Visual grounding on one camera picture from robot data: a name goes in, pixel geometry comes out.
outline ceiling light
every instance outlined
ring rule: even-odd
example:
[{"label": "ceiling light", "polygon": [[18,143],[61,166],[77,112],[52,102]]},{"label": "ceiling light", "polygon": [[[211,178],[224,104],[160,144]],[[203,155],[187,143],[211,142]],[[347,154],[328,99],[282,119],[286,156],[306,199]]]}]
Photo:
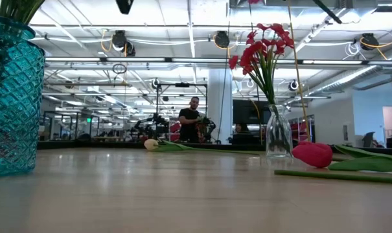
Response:
[{"label": "ceiling light", "polygon": [[330,60],[305,60],[304,64],[323,64],[323,65],[356,65],[362,61],[330,61]]},{"label": "ceiling light", "polygon": [[51,100],[54,100],[54,101],[60,101],[58,98],[55,98],[53,96],[45,96],[45,97],[47,97],[47,98],[49,98]]},{"label": "ceiling light", "polygon": [[100,58],[46,58],[46,61],[66,61],[66,62],[71,62],[71,61],[100,61]]},{"label": "ceiling light", "polygon": [[223,58],[173,58],[172,62],[204,62],[204,63],[225,63]]},{"label": "ceiling light", "polygon": [[294,64],[294,60],[277,60],[276,64]]},{"label": "ceiling light", "polygon": [[41,95],[44,95],[44,96],[50,96],[50,95],[53,95],[53,96],[67,96],[67,95],[71,95],[71,93],[42,93]]},{"label": "ceiling light", "polygon": [[369,61],[369,65],[392,65],[392,61]]},{"label": "ceiling light", "polygon": [[163,62],[165,61],[165,58],[107,58],[107,61],[112,61],[112,62],[140,62],[140,61],[145,61],[145,62]]},{"label": "ceiling light", "polygon": [[68,104],[71,104],[71,105],[76,105],[76,106],[80,106],[80,105],[83,105],[84,103],[82,103],[82,102],[77,102],[77,101],[66,101]]}]

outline person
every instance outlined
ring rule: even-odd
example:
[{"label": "person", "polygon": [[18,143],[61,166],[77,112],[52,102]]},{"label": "person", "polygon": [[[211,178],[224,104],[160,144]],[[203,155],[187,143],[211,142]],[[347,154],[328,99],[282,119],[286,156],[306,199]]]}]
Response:
[{"label": "person", "polygon": [[197,111],[199,98],[192,97],[190,100],[190,107],[182,109],[178,115],[178,120],[181,124],[180,140],[198,143],[198,134],[196,123],[200,120],[200,114]]},{"label": "person", "polygon": [[245,123],[236,124],[235,131],[236,133],[249,133],[249,128]]}]

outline fluorescent light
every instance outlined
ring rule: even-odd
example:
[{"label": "fluorescent light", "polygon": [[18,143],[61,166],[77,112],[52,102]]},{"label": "fluorescent light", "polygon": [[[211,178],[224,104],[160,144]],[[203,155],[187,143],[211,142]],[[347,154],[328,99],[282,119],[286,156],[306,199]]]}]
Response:
[{"label": "fluorescent light", "polygon": [[44,96],[50,96],[50,95],[54,95],[54,96],[67,96],[67,95],[71,95],[71,93],[42,93],[41,95],[44,95]]},{"label": "fluorescent light", "polygon": [[304,64],[324,64],[324,65],[357,65],[362,61],[330,61],[330,60],[305,60]]},{"label": "fluorescent light", "polygon": [[71,104],[71,105],[76,105],[76,106],[80,106],[80,105],[83,105],[84,103],[82,103],[82,102],[77,102],[77,101],[66,101],[68,104]]},{"label": "fluorescent light", "polygon": [[205,63],[225,63],[223,58],[173,58],[172,62],[205,62]]},{"label": "fluorescent light", "polygon": [[46,58],[46,61],[100,61],[100,58]]},{"label": "fluorescent light", "polygon": [[106,96],[104,93],[76,93],[77,96]]},{"label": "fluorescent light", "polygon": [[294,64],[295,60],[277,60],[276,64]]},{"label": "fluorescent light", "polygon": [[45,96],[45,97],[47,97],[47,98],[49,98],[51,100],[54,100],[54,101],[60,101],[58,98],[55,98],[53,96]]},{"label": "fluorescent light", "polygon": [[378,4],[377,6],[392,6],[392,3],[390,3],[390,4]]},{"label": "fluorescent light", "polygon": [[113,62],[140,62],[140,61],[146,61],[146,62],[162,62],[165,61],[165,58],[107,58],[107,61],[113,61]]},{"label": "fluorescent light", "polygon": [[369,61],[369,65],[392,65],[392,61]]}]

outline teal glass vase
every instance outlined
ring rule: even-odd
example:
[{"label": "teal glass vase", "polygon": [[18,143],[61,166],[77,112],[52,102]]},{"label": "teal glass vase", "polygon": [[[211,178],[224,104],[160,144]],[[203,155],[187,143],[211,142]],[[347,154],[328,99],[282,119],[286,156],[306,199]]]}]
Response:
[{"label": "teal glass vase", "polygon": [[0,17],[0,175],[36,165],[45,53],[28,26]]}]

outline yellow cable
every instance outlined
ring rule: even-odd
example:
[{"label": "yellow cable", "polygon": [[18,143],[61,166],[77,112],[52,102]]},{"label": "yellow cable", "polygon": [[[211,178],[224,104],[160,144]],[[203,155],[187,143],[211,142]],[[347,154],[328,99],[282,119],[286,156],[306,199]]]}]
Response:
[{"label": "yellow cable", "polygon": [[379,48],[377,48],[377,50],[378,50],[378,52],[383,56],[383,58],[384,58],[385,60],[388,60],[388,58],[386,57],[386,55],[384,55],[384,53],[383,53]]},{"label": "yellow cable", "polygon": [[[291,0],[288,0],[288,13],[289,13],[289,21],[290,21],[290,25],[291,25],[292,40],[295,41],[294,26],[292,25],[292,15],[291,15]],[[305,110],[305,103],[304,103],[304,98],[303,98],[303,94],[302,94],[301,81],[299,79],[298,59],[297,59],[297,51],[296,51],[296,47],[295,47],[295,42],[294,42],[293,50],[294,50],[294,57],[295,57],[295,69],[297,70],[297,81],[298,81],[299,95],[301,97],[302,110],[303,110],[304,119],[305,119],[306,136],[308,137],[308,141],[310,142],[311,141],[310,130],[309,130],[309,125],[308,125],[308,120],[306,118],[306,110]]]},{"label": "yellow cable", "polygon": [[[255,104],[255,102],[253,100],[251,100],[251,99],[249,99],[249,100],[252,101],[253,106],[255,106],[256,112],[258,113],[258,119],[260,121],[260,113],[259,113],[258,106],[256,106],[256,104]],[[259,135],[260,135],[260,145],[262,145],[263,144],[262,143],[262,129],[259,129]]]},{"label": "yellow cable", "polygon": [[364,43],[364,42],[363,42],[363,39],[364,39],[364,38],[360,38],[360,43],[363,44],[363,45],[365,45],[365,46],[372,47],[372,48],[383,48],[383,47],[392,45],[392,42],[386,43],[385,45],[370,45],[370,44],[368,44],[368,43]]},{"label": "yellow cable", "polygon": [[[102,33],[102,39],[104,39],[104,36],[105,36],[105,31]],[[104,42],[103,42],[103,41],[100,42],[100,46],[102,47],[102,49],[103,49],[105,52],[109,52],[109,51],[111,50],[111,48],[112,48],[112,37],[113,37],[113,35],[111,36],[110,49],[105,49],[105,47],[104,47]]]}]

